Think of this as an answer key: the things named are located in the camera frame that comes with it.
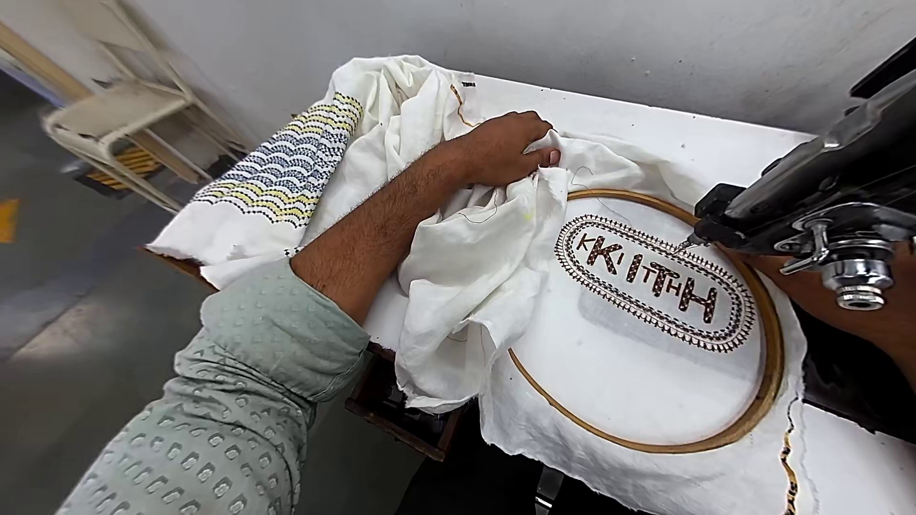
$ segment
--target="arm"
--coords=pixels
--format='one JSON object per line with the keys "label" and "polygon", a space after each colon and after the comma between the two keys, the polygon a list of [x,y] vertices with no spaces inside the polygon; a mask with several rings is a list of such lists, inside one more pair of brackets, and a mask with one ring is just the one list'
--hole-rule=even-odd
{"label": "arm", "polygon": [[891,264],[895,285],[885,292],[887,304],[873,312],[854,312],[836,305],[835,294],[821,284],[817,272],[780,273],[785,257],[740,256],[767,275],[806,312],[833,327],[855,334],[884,351],[916,391],[916,258],[905,246],[897,248]]}
{"label": "arm", "polygon": [[549,128],[513,114],[440,144],[291,261],[208,298],[203,328],[175,356],[178,377],[105,446],[60,513],[291,513],[315,403],[358,369],[368,335],[354,320],[417,223],[467,182],[505,184],[556,163],[552,149],[522,154]]}
{"label": "arm", "polygon": [[440,144],[299,252],[293,271],[361,323],[417,224],[459,188],[503,186],[560,161],[556,148],[522,154],[550,129],[533,111],[510,113]]}

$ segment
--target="embroidery hoop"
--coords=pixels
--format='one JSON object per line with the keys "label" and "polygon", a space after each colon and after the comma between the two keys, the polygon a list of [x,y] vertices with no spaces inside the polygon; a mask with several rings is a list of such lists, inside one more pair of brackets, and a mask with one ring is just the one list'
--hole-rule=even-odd
{"label": "embroidery hoop", "polygon": [[[571,192],[566,198],[568,201],[573,201],[577,199],[588,199],[596,197],[640,203],[661,211],[665,214],[674,216],[675,218],[678,218],[690,226],[696,224],[697,221],[696,217],[690,213],[687,213],[680,207],[641,193],[625,192],[623,190],[582,190],[579,192]],[[628,449],[633,449],[635,451],[641,451],[644,453],[670,455],[699,453],[702,451],[709,451],[723,447],[728,444],[733,444],[734,442],[740,440],[744,435],[750,433],[750,431],[754,429],[755,426],[757,426],[758,422],[760,422],[760,419],[762,419],[773,406],[773,402],[776,400],[776,396],[780,390],[780,384],[782,383],[782,373],[783,368],[785,368],[785,349],[782,341],[780,319],[776,314],[776,307],[773,305],[773,300],[769,297],[769,292],[767,291],[766,287],[763,286],[763,283],[760,281],[757,272],[755,272],[751,267],[745,265],[741,261],[732,259],[727,253],[724,254],[725,258],[732,264],[732,266],[738,270],[738,272],[741,274],[741,277],[744,278],[744,280],[747,282],[747,288],[750,290],[751,295],[754,296],[754,300],[757,303],[757,307],[760,313],[760,325],[763,329],[763,337],[765,339],[764,348],[766,352],[766,358],[764,361],[760,386],[758,387],[754,399],[750,402],[741,416],[739,416],[734,422],[725,427],[719,433],[703,438],[702,440],[697,440],[695,442],[671,445],[644,444],[642,442],[635,442],[633,440],[627,440],[625,438],[614,436],[613,434],[606,433],[594,427],[588,422],[577,417],[571,411],[564,408],[556,399],[550,395],[550,393],[548,393],[546,389],[538,384],[538,381],[535,380],[534,377],[530,375],[530,373],[525,369],[511,348],[508,349],[509,357],[512,358],[512,362],[515,364],[518,371],[521,372],[521,375],[525,377],[525,380],[528,381],[531,387],[537,390],[538,393],[543,396],[544,399],[546,399],[554,409],[562,413],[566,418],[575,422],[576,425],[582,427],[587,432],[594,434],[599,438],[603,438],[609,442],[613,442]]]}

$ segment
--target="gray floor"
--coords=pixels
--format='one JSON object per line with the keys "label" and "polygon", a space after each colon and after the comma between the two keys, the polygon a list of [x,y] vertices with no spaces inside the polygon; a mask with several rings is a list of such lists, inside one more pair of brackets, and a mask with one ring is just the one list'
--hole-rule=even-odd
{"label": "gray floor", "polygon": [[[38,130],[40,104],[3,79],[0,200],[21,204],[16,242],[0,244],[0,499],[3,513],[43,515],[160,395],[206,289],[136,251],[165,212],[57,173],[70,156]],[[421,461],[343,397],[320,408],[309,453],[298,513],[392,513]]]}

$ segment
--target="black sewing machine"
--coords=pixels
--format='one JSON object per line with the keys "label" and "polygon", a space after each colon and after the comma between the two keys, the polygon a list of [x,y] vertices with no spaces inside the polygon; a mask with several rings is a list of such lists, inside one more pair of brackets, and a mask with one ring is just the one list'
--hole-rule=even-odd
{"label": "black sewing machine", "polygon": [[[851,94],[867,100],[750,187],[718,184],[707,193],[682,248],[718,242],[791,256],[783,274],[820,270],[843,308],[881,309],[894,284],[894,245],[916,246],[916,39]],[[805,400],[916,442],[916,398],[890,359],[796,311],[809,340]]]}

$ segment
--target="sleeve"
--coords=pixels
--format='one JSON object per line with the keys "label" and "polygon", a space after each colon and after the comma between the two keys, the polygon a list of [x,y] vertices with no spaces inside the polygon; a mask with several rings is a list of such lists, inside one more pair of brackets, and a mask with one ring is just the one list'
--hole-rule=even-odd
{"label": "sleeve", "polygon": [[288,260],[209,297],[201,319],[162,399],[105,446],[59,513],[292,513],[314,404],[359,368],[369,336]]}

